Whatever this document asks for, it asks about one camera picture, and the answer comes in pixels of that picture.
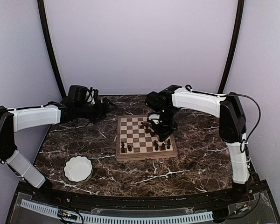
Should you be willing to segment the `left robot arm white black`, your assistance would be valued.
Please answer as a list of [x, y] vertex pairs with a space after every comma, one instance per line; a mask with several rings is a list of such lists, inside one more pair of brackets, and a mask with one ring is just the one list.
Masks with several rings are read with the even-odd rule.
[[49, 186], [50, 181], [39, 172], [30, 161], [18, 151], [14, 134], [32, 127], [63, 124], [76, 119], [87, 119], [95, 124], [103, 120], [107, 113], [117, 109], [108, 98], [92, 102], [64, 99], [45, 105], [10, 108], [0, 106], [0, 164], [7, 164], [20, 178], [38, 190], [38, 196], [46, 203], [56, 200], [56, 192]]

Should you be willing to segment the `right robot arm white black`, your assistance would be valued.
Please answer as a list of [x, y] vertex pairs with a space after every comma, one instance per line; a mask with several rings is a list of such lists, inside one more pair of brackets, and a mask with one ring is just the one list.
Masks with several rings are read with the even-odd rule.
[[250, 173], [250, 159], [247, 150], [249, 135], [246, 133], [246, 116], [240, 102], [241, 94], [214, 94], [195, 91], [191, 85], [185, 87], [171, 85], [160, 92], [147, 94], [145, 104], [153, 112], [147, 116], [147, 121], [160, 141], [165, 141], [178, 124], [174, 115], [187, 108], [210, 114], [219, 118], [219, 136], [228, 147], [233, 171], [232, 181], [238, 184], [229, 191], [229, 199], [238, 203], [247, 194], [244, 184]]

